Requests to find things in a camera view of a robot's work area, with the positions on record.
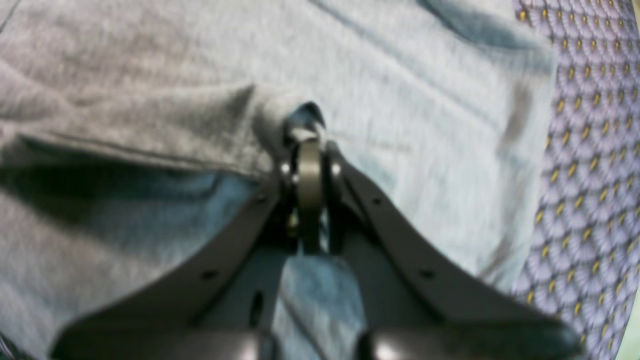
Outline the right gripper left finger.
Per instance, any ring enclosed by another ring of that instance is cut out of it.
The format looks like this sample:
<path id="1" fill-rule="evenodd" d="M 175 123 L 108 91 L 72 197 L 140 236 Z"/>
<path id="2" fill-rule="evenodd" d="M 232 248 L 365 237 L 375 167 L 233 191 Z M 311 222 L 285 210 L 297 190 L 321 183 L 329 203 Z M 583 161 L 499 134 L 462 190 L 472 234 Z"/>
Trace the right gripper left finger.
<path id="1" fill-rule="evenodd" d="M 281 273 L 319 253 L 323 142 L 299 130 L 285 159 L 201 250 L 138 292 L 67 326 L 56 360 L 279 360 Z"/>

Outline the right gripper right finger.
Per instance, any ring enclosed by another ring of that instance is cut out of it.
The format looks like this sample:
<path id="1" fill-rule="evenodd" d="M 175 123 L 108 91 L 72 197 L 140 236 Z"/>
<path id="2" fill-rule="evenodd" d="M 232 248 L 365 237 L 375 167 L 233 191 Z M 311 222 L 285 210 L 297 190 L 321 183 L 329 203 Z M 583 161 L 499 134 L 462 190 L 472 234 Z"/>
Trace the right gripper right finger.
<path id="1" fill-rule="evenodd" d="M 365 313 L 356 360 L 581 360 L 566 323 L 468 274 L 342 155 L 323 157 L 329 249 L 352 269 Z"/>

